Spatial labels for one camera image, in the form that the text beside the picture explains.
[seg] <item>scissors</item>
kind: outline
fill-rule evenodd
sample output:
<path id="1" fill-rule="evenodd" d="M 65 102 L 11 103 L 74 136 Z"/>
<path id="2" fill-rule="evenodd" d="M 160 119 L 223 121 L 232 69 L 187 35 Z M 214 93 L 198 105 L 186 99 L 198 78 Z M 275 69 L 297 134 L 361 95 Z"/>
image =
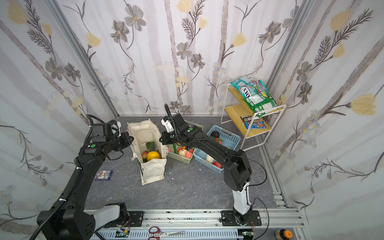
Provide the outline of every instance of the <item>scissors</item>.
<path id="1" fill-rule="evenodd" d="M 150 234 L 156 234 L 160 233 L 161 235 L 159 236 L 151 236 L 148 238 L 148 240 L 160 240 L 162 237 L 170 236 L 170 235 L 175 235 L 175 234 L 184 234 L 185 231 L 177 231 L 177 232 L 162 232 L 160 231 L 160 228 L 158 227 L 151 227 L 148 231 Z"/>

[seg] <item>white metal shelf frame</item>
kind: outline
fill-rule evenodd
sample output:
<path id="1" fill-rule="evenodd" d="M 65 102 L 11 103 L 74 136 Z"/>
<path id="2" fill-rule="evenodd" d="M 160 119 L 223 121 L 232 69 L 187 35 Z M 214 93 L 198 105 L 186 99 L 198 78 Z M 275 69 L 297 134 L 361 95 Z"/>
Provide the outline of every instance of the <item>white metal shelf frame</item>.
<path id="1" fill-rule="evenodd" d="M 228 88 L 229 88 L 230 86 L 232 86 L 232 85 L 231 85 L 230 83 L 228 83 L 228 84 L 227 84 L 227 90 L 225 91 L 225 99 L 224 99 L 223 111 L 222 111 L 222 113 L 221 113 L 221 120 L 220 120 L 220 123 L 221 123 L 221 124 L 232 121 L 232 119 L 231 119 L 231 120 L 228 120 L 228 121 L 223 122 L 223 116 L 224 116 L 224 112 L 225 112 L 225 108 L 226 108 L 225 104 L 226 104 L 226 102 L 227 102 L 227 96 L 228 96 Z M 252 121 L 251 121 L 251 123 L 250 123 L 249 126 L 252 126 L 252 123 L 255 121 L 255 119 L 256 119 L 256 120 L 259 119 L 259 117 L 257 116 L 257 114 L 268 112 L 267 114 L 265 114 L 265 115 L 262 116 L 263 118 L 266 117 L 266 116 L 268 116 L 268 115 L 276 114 L 276 113 L 278 113 L 279 115 L 277 116 L 276 120 L 273 122 L 273 124 L 272 124 L 270 130 L 261 132 L 261 133 L 256 134 L 256 135 L 248 136 L 248 134 L 249 134 L 249 130 L 251 129 L 251 127 L 248 127 L 247 133 L 245 134 L 245 136 L 244 136 L 244 138 L 243 138 L 243 141 L 242 141 L 242 143 L 241 143 L 240 149 L 243 150 L 243 151 L 247 151 L 247 150 L 250 150 L 250 149 L 252 149 L 252 148 L 255 148 L 255 147 L 258 147 L 258 146 L 261 146 L 261 145 L 265 144 L 265 142 L 267 141 L 269 135 L 271 134 L 273 128 L 275 127 L 277 121 L 280 119 L 280 117 L 281 117 L 281 115 L 283 114 L 283 112 L 284 112 L 285 109 L 286 109 L 286 105 L 283 104 L 283 105 L 280 105 L 280 106 L 277 106 L 277 107 L 274 107 L 274 108 L 270 108 L 270 109 L 267 109 L 267 110 L 264 110 L 264 111 L 261 111 L 261 112 L 254 113 L 254 114 L 253 114 L 253 117 L 252 117 Z M 257 145 L 254 145 L 254 146 L 252 146 L 252 147 L 248 147 L 248 148 L 246 148 L 246 149 L 243 149 L 244 142 L 245 142 L 246 139 L 248 139 L 248 138 L 252 138 L 252 137 L 256 137 L 256 136 L 261 135 L 261 134 L 264 134 L 264 133 L 268 133 L 268 134 L 265 136 L 265 138 L 263 138 L 263 142 L 261 142 L 261 143 L 259 143 L 259 144 L 257 144 Z"/>

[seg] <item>orange bottle cap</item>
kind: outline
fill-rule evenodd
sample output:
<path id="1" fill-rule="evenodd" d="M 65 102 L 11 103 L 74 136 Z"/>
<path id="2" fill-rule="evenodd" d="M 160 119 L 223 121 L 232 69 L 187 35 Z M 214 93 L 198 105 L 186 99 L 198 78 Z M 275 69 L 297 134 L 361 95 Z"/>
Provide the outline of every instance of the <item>orange bottle cap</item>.
<path id="1" fill-rule="evenodd" d="M 284 236 L 286 237 L 286 238 L 292 238 L 292 232 L 291 231 L 289 231 L 289 230 L 285 230 L 284 231 Z"/>

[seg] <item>scissors blade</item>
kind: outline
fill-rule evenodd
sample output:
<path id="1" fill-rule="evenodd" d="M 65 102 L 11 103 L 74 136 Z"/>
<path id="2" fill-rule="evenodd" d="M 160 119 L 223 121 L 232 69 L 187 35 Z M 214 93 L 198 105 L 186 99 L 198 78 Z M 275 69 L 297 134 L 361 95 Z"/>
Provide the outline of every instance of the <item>scissors blade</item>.
<path id="1" fill-rule="evenodd" d="M 184 233 L 185 233 L 185 231 L 166 232 L 166 233 L 164 233 L 164 236 L 171 236 L 171 235 L 184 234 Z"/>

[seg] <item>green plastic basket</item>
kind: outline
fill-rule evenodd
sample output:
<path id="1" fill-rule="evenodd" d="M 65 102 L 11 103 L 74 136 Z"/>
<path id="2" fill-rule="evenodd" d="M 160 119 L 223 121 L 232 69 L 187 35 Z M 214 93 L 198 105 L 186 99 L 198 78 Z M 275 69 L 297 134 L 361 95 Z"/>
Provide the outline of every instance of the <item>green plastic basket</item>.
<path id="1" fill-rule="evenodd" d="M 201 129 L 203 129 L 203 126 L 202 125 L 199 125 L 199 124 L 196 124 L 196 123 L 193 123 L 193 122 L 190 122 L 190 121 L 185 121 L 186 123 L 188 123 L 189 126 L 192 126 L 192 125 L 196 125 L 198 127 L 200 127 Z M 193 158 L 193 153 L 192 153 L 192 157 L 191 158 L 186 158 L 186 157 L 183 157 L 177 153 L 174 153 L 174 152 L 169 152 L 168 155 L 167 155 L 167 160 L 169 159 L 175 159 L 175 160 L 179 160 L 181 162 L 184 162 L 186 164 L 189 164 L 191 162 L 191 159 Z"/>

